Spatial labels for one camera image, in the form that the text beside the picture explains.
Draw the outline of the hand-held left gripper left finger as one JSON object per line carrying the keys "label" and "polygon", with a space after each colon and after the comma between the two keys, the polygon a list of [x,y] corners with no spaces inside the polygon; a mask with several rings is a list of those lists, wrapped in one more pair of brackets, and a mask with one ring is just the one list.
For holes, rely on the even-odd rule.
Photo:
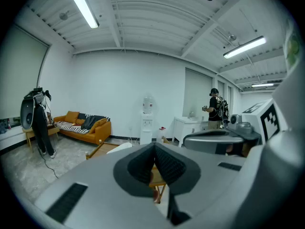
{"label": "hand-held left gripper left finger", "polygon": [[113,168],[114,179],[120,188],[134,197],[152,198],[149,184],[155,160],[154,144],[132,146],[114,154],[123,155]]}

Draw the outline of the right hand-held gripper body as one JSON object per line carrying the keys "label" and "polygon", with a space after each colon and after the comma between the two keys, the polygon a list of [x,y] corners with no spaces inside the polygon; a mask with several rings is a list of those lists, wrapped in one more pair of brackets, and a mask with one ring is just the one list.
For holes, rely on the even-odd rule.
{"label": "right hand-held gripper body", "polygon": [[241,137],[241,143],[229,143],[226,156],[248,156],[252,147],[264,145],[281,131],[273,99],[258,102],[241,114],[231,116],[226,129]]}

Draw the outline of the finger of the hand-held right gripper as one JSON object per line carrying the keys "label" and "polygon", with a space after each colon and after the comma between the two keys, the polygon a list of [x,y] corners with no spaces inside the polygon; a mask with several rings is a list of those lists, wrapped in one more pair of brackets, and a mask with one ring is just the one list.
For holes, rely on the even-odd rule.
{"label": "finger of the hand-held right gripper", "polygon": [[186,149],[209,154],[224,155],[228,146],[242,144],[244,139],[226,129],[205,130],[186,135],[183,145]]}

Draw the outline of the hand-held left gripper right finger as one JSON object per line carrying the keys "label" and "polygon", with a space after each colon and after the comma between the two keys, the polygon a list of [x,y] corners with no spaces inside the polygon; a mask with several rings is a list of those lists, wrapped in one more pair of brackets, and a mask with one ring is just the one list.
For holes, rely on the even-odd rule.
{"label": "hand-held left gripper right finger", "polygon": [[191,192],[201,177],[199,165],[162,144],[155,144],[155,165],[174,195]]}

